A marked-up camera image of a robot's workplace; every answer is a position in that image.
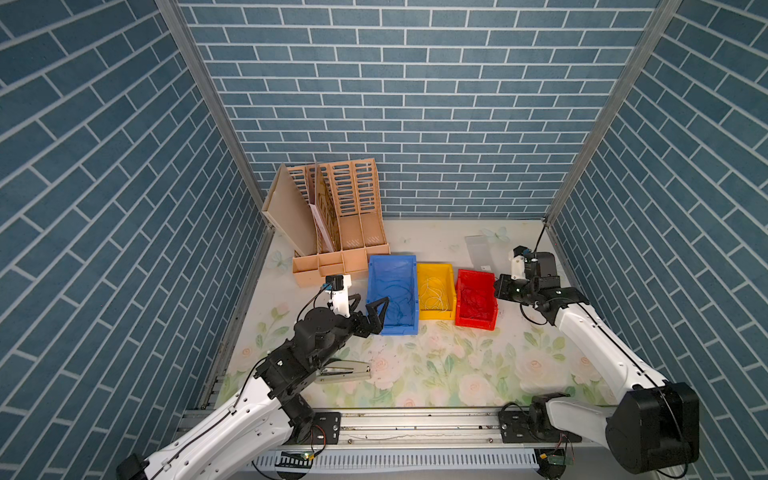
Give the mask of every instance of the black cable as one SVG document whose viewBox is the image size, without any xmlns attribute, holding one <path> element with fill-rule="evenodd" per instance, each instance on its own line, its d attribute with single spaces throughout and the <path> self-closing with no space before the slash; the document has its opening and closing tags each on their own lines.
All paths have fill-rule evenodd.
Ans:
<svg viewBox="0 0 768 480">
<path fill-rule="evenodd" d="M 661 470 L 657 470 L 656 473 L 662 474 L 663 476 L 665 476 L 667 478 L 683 478 L 683 477 L 685 477 L 685 475 L 688 475 L 688 464 L 687 463 L 685 464 L 685 468 L 683 468 L 683 473 L 679 474 L 676 477 L 672 476 L 672 475 L 667 475 L 666 473 L 662 472 Z"/>
<path fill-rule="evenodd" d="M 560 434 L 560 439 L 558 440 L 558 444 L 554 446 L 554 448 L 553 448 L 553 449 L 552 449 L 552 450 L 551 450 L 551 451 L 548 453 L 548 455 L 554 455 L 554 453 L 555 453 L 557 450 L 559 450 L 559 449 L 560 449 L 560 445 L 562 444 L 562 442 L 563 442 L 563 438 L 564 438 L 564 437 L 565 437 L 565 435 L 563 435 L 563 434 L 561 433 L 561 434 Z"/>
<path fill-rule="evenodd" d="M 527 416 L 527 415 L 528 415 L 528 413 L 527 413 L 525 410 L 523 410 L 523 408 L 522 408 L 520 405 L 518 405 L 516 402 L 506 402 L 506 403 L 505 403 L 505 404 L 502 406 L 502 409 L 501 409 L 501 410 L 499 410 L 499 413 L 501 413 L 501 412 L 504 412 L 506 409 L 508 409 L 510 406 L 513 406 L 513 405 L 514 405 L 514 406 L 516 406 L 516 407 L 518 407 L 518 410 L 520 410 L 520 413 L 521 413 L 523 416 Z M 528 433 L 530 433 L 530 434 L 531 434 L 531 436 L 532 436 L 533 438 L 537 439 L 539 442 L 543 442 L 543 443 L 549 443 L 549 440 L 547 440 L 547 439 L 543 439 L 542 437 L 540 437 L 540 436 L 536 435 L 535 433 L 533 433 L 533 430 L 531 430 L 531 426 L 528 424 L 528 422 L 526 422 L 526 428 L 528 428 Z"/>
<path fill-rule="evenodd" d="M 304 313 L 304 310 L 306 310 L 306 308 L 307 308 L 308 306 L 310 306 L 310 303 L 314 302 L 314 301 L 315 301 L 315 299 L 317 299 L 317 297 L 318 297 L 318 296 L 320 296 L 320 294 L 321 294 L 322 292 L 326 291 L 326 288 L 328 288 L 328 283 L 324 283 L 324 284 L 323 284 L 323 286 L 321 286 L 321 287 L 320 287 L 320 290 L 319 290 L 319 292 L 317 292 L 317 294 L 316 294 L 315 296 L 313 296 L 313 297 L 310 299 L 310 301 L 309 301 L 309 302 L 307 302 L 307 303 L 306 303 L 306 305 L 305 305 L 305 306 L 304 306 L 304 307 L 301 309 L 301 311 L 299 311 L 299 314 L 298 314 L 298 315 L 296 315 L 296 321 L 297 321 L 297 322 L 299 321 L 299 319 L 301 319 L 301 314 L 302 314 L 302 313 Z"/>
<path fill-rule="evenodd" d="M 199 439 L 201 436 L 203 436 L 203 435 L 207 434 L 207 433 L 208 433 L 208 432 L 210 432 L 211 430 L 213 430 L 213 429 L 215 429 L 216 427 L 218 427 L 218 425 L 219 425 L 221 422 L 223 422 L 223 421 L 224 421 L 224 419 L 225 419 L 226 417 L 228 417 L 228 416 L 230 416 L 230 415 L 233 415 L 233 414 L 231 414 L 231 413 L 227 412 L 227 414 L 226 414 L 226 415 L 224 415 L 223 417 L 221 417 L 220 419 L 218 419 L 218 420 L 216 421 L 216 423 L 214 423 L 213 425 L 211 425 L 210 427 L 208 427 L 208 428 L 207 428 L 207 429 L 206 429 L 206 430 L 205 430 L 203 433 L 200 433 L 198 436 L 196 436 L 195 438 L 193 438 L 193 439 L 191 439 L 189 442 L 187 442 L 187 444 L 186 444 L 185 446 L 181 447 L 181 448 L 179 449 L 179 451 L 178 451 L 178 452 L 176 452 L 176 455 L 174 455 L 174 456 L 170 457 L 170 460 L 168 460 L 168 462 L 167 462 L 167 463 L 168 463 L 168 464 L 170 464 L 170 463 L 171 463 L 173 460 L 175 460 L 176 458 L 179 458 L 179 455 L 181 455 L 181 453 L 184 451 L 184 449 L 185 449 L 186 447 L 188 447 L 188 446 L 192 445 L 192 444 L 193 444 L 193 443 L 195 443 L 195 442 L 196 442 L 196 441 L 197 441 L 197 440 L 198 440 L 198 439 Z M 156 478 L 156 477 L 157 477 L 157 476 L 158 476 L 158 475 L 159 475 L 161 472 L 164 472 L 164 469 L 163 469 L 162 467 L 160 468 L 160 470 L 157 470 L 157 472 L 156 472 L 154 475 L 152 475 L 152 479 L 151 479 L 151 480 L 155 480 L 155 478 Z"/>
<path fill-rule="evenodd" d="M 266 357 L 262 358 L 261 360 L 253 364 L 253 366 L 250 368 L 250 372 L 248 372 L 248 376 L 245 377 L 245 382 L 243 382 L 243 388 L 240 389 L 240 393 L 237 395 L 237 398 L 235 399 L 235 403 L 232 405 L 233 409 L 237 408 L 237 403 L 240 401 L 240 399 L 243 398 L 243 392 L 245 392 L 245 385 L 247 385 L 248 380 L 250 379 L 250 376 L 253 375 L 253 372 L 256 371 L 256 368 L 259 365 L 261 365 L 264 360 L 266 360 Z"/>
<path fill-rule="evenodd" d="M 283 480 L 282 478 L 274 478 L 274 477 L 270 477 L 269 475 L 265 474 L 264 472 L 259 470 L 259 467 L 257 467 L 256 464 L 253 463 L 253 460 L 250 461 L 250 464 L 253 465 L 253 467 L 256 469 L 256 471 L 259 472 L 261 474 L 261 476 L 263 476 L 264 478 L 268 478 L 269 480 Z"/>
<path fill-rule="evenodd" d="M 683 439 L 683 430 L 680 428 L 680 424 L 677 423 L 677 418 L 675 417 L 674 412 L 672 411 L 672 406 L 667 401 L 667 396 L 664 395 L 664 391 L 661 389 L 661 387 L 659 385 L 657 385 L 656 382 L 654 382 L 651 377 L 648 376 L 648 374 L 645 372 L 645 370 L 643 370 L 643 368 L 641 366 L 639 366 L 637 364 L 637 362 L 634 361 L 634 358 L 632 358 L 628 353 L 626 353 L 624 351 L 624 349 L 622 349 L 616 343 L 616 341 L 614 339 L 612 339 L 611 336 L 609 336 L 603 330 L 603 327 L 600 326 L 600 324 L 597 322 L 597 320 L 594 319 L 594 317 L 589 313 L 589 311 L 587 309 L 584 308 L 583 305 L 581 305 L 581 303 L 576 303 L 576 304 L 580 306 L 580 308 L 584 311 L 584 313 L 587 314 L 587 316 L 589 316 L 590 320 L 592 320 L 592 322 L 595 324 L 595 326 L 616 346 L 616 348 L 618 348 L 624 354 L 624 356 L 626 356 L 637 367 L 637 369 L 645 376 L 645 378 L 647 378 L 648 381 L 653 384 L 653 386 L 656 388 L 656 390 L 658 390 L 659 395 L 661 396 L 661 399 L 664 400 L 664 404 L 667 406 L 667 409 L 670 411 L 670 415 L 672 415 L 672 422 L 674 423 L 675 429 L 677 429 L 677 434 L 680 436 L 680 441 L 681 442 L 685 442 L 685 440 Z M 683 478 L 687 474 L 687 472 L 688 472 L 688 463 L 689 462 L 685 462 L 685 466 L 683 467 L 683 473 L 680 476 L 677 476 L 677 477 L 671 476 L 671 475 L 667 475 L 666 473 L 662 472 L 661 470 L 657 470 L 656 472 L 661 473 L 663 476 L 665 476 L 667 478 Z"/>
<path fill-rule="evenodd" d="M 545 320 L 545 321 L 544 321 L 544 323 L 536 323 L 536 322 L 534 322 L 533 320 L 529 319 L 529 318 L 528 318 L 528 315 L 525 315 L 525 312 L 523 311 L 523 304 L 522 304 L 522 303 L 520 304 L 520 313 L 522 313 L 522 314 L 523 314 L 523 318 L 524 318 L 524 319 L 526 319 L 527 321 L 529 321 L 529 322 L 533 323 L 534 325 L 539 325 L 539 326 L 541 326 L 541 325 L 546 325 L 547 323 L 549 323 L 547 320 Z"/>
<path fill-rule="evenodd" d="M 566 465 L 568 462 L 568 443 L 571 443 L 571 448 L 573 448 L 573 442 L 571 442 L 571 437 L 568 435 L 565 436 L 565 446 L 563 447 L 563 465 Z"/>
<path fill-rule="evenodd" d="M 541 242 L 541 237 L 544 236 L 544 230 L 547 229 L 547 223 L 544 222 L 544 225 L 541 226 L 541 232 L 538 235 L 538 239 L 536 240 L 536 247 L 533 247 L 533 253 L 536 253 L 536 250 L 538 250 L 538 244 Z"/>
<path fill-rule="evenodd" d="M 315 437 L 312 435 L 312 429 L 314 429 L 314 428 L 317 428 L 318 430 L 320 430 L 323 433 L 323 447 L 320 449 L 319 452 L 315 452 L 315 446 L 314 446 L 314 439 L 315 439 Z M 321 453 L 323 453 L 325 451 L 326 446 L 328 445 L 327 441 L 325 440 L 325 436 L 326 436 L 325 434 L 326 434 L 325 431 L 323 431 L 323 429 L 320 428 L 318 425 L 312 425 L 312 428 L 310 429 L 310 450 L 312 450 L 312 461 L 311 461 L 310 467 L 307 469 L 307 471 L 303 472 L 302 475 L 297 480 L 301 480 L 301 478 L 304 478 L 304 476 L 307 473 L 309 473 L 309 470 L 311 470 L 312 467 L 315 465 L 315 458 L 317 458 L 318 455 L 320 455 Z M 253 467 L 256 469 L 256 471 L 259 472 L 261 474 L 261 476 L 263 476 L 264 478 L 268 478 L 269 480 L 283 480 L 282 478 L 274 478 L 274 477 L 270 477 L 269 475 L 265 474 L 264 472 L 259 470 L 259 467 L 256 466 L 256 463 L 253 460 L 250 461 L 250 464 L 253 465 Z"/>
</svg>

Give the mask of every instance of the metal frame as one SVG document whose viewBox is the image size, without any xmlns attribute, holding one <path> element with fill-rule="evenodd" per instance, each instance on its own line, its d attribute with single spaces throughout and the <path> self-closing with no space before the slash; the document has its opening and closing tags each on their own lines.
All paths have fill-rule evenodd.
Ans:
<svg viewBox="0 0 768 480">
<path fill-rule="evenodd" d="M 339 444 L 328 449 L 552 449 L 555 442 L 503 443 L 498 407 L 424 409 L 316 409 L 340 412 Z M 187 410 L 179 422 L 184 434 L 205 419 L 210 410 Z M 583 439 L 575 448 L 597 444 Z M 285 445 L 274 449 L 284 449 Z"/>
<path fill-rule="evenodd" d="M 160 14 L 163 15 L 163 20 L 165 20 L 168 31 L 170 31 L 170 36 L 176 41 L 181 57 L 187 63 L 195 85 L 200 90 L 200 94 L 203 95 L 203 100 L 208 106 L 216 126 L 219 128 L 219 133 L 221 133 L 224 143 L 227 144 L 227 148 L 230 154 L 232 154 L 237 170 L 240 172 L 240 176 L 243 177 L 250 196 L 260 212 L 264 204 L 264 194 L 256 182 L 256 177 L 253 175 L 253 170 L 248 162 L 248 157 L 245 155 L 243 145 L 237 139 L 232 121 L 227 114 L 227 110 L 224 108 L 221 97 L 219 97 L 203 57 L 197 49 L 197 44 L 192 37 L 192 31 L 189 25 L 187 25 L 187 20 L 184 18 L 184 13 L 181 11 L 178 1 L 156 0 L 155 3 L 157 3 L 157 8 L 160 10 Z"/>
<path fill-rule="evenodd" d="M 208 407 L 210 397 L 213 395 L 214 385 L 216 385 L 218 379 L 223 378 L 227 372 L 227 366 L 232 358 L 237 337 L 240 336 L 240 330 L 243 328 L 243 321 L 245 320 L 245 314 L 248 312 L 250 301 L 253 299 L 253 294 L 256 292 L 256 283 L 261 276 L 261 270 L 264 267 L 264 262 L 266 262 L 266 254 L 270 251 L 270 245 L 272 244 L 274 235 L 275 231 L 269 224 L 267 224 L 259 243 L 259 248 L 256 251 L 256 255 L 253 256 L 253 262 L 250 264 L 245 284 L 240 290 L 240 296 L 237 298 L 235 309 L 230 317 L 229 325 L 227 325 L 227 331 L 224 332 L 219 348 L 216 351 L 214 362 L 211 364 L 210 370 L 205 377 L 205 383 L 203 384 L 200 398 L 195 402 L 195 405 L 197 405 L 197 408 L 199 409 Z"/>
<path fill-rule="evenodd" d="M 650 58 L 650 54 L 653 53 L 659 40 L 661 40 L 661 35 L 667 29 L 681 2 L 682 0 L 660 0 L 659 5 L 651 14 L 640 40 L 637 41 L 637 45 L 627 59 L 624 70 L 621 71 L 619 78 L 616 80 L 608 101 L 600 110 L 598 118 L 594 121 L 592 131 L 581 146 L 581 151 L 576 156 L 571 170 L 565 175 L 562 187 L 555 194 L 552 203 L 547 209 L 545 218 L 548 223 L 554 223 L 554 220 L 560 214 L 565 202 L 576 187 L 581 174 L 587 169 L 589 162 L 592 160 L 592 155 L 594 155 L 594 152 L 603 141 L 608 128 L 613 123 L 621 105 L 624 103 L 624 99 L 627 98 L 627 95 L 632 90 L 634 82 L 643 71 L 643 67 L 648 58 Z"/>
</svg>

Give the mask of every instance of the blue brick wallpaper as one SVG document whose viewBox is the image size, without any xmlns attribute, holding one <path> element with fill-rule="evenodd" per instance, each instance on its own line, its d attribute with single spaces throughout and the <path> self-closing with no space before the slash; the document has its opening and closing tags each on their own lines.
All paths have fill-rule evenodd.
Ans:
<svg viewBox="0 0 768 480">
<path fill-rule="evenodd" d="M 182 0 L 261 186 L 374 157 L 390 216 L 543 217 L 657 0 Z"/>
<path fill-rule="evenodd" d="M 168 442 L 263 229 L 152 0 L 0 2 L 0 478 Z"/>
<path fill-rule="evenodd" d="M 768 478 L 766 24 L 684 0 L 555 225 L 611 326 L 698 392 L 690 478 Z"/>
</svg>

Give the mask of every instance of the table surface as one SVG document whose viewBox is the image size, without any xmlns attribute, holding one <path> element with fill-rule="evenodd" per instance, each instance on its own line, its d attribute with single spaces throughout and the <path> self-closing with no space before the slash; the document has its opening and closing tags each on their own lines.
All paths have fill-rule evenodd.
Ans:
<svg viewBox="0 0 768 480">
<path fill-rule="evenodd" d="M 533 247 L 541 222 L 524 220 L 385 220 L 392 253 L 415 254 L 423 263 L 451 263 L 475 270 L 465 237 L 485 235 L 495 273 L 508 273 L 508 253 Z M 544 235 L 539 251 L 554 252 Z M 291 273 L 293 250 L 277 234 L 270 246 L 243 321 L 217 406 L 242 385 L 253 364 L 293 335 L 296 315 L 318 287 L 299 288 Z M 564 286 L 568 281 L 558 259 Z M 351 293 L 366 298 L 367 280 Z M 526 307 L 535 321 L 541 315 Z M 494 331 L 424 320 L 415 336 L 353 337 L 336 358 L 370 362 L 372 378 L 320 386 L 303 396 L 315 408 L 527 405 L 538 393 L 566 392 L 584 402 L 613 405 L 614 396 L 584 354 L 553 326 L 535 326 L 517 303 L 498 302 Z"/>
</svg>

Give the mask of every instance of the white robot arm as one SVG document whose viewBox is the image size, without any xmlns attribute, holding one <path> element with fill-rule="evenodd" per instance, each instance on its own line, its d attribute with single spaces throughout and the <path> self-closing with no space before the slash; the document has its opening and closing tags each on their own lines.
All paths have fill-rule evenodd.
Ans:
<svg viewBox="0 0 768 480">
<path fill-rule="evenodd" d="M 551 253 L 515 248 L 512 275 L 501 275 L 495 290 L 496 298 L 533 306 L 560 329 L 592 362 L 619 402 L 593 406 L 559 392 L 535 396 L 528 419 L 532 434 L 554 430 L 584 436 L 610 449 L 631 473 L 698 459 L 696 393 L 685 383 L 670 383 L 646 364 L 579 290 L 561 287 Z"/>
<path fill-rule="evenodd" d="M 126 458 L 118 480 L 223 480 L 261 452 L 306 439 L 313 410 L 301 391 L 351 336 L 380 333 L 384 323 L 389 299 L 368 303 L 367 315 L 356 312 L 360 296 L 348 295 L 350 284 L 349 275 L 328 276 L 318 295 L 329 290 L 333 309 L 311 309 L 293 326 L 292 339 L 253 366 L 235 396 L 148 458 Z"/>
</svg>

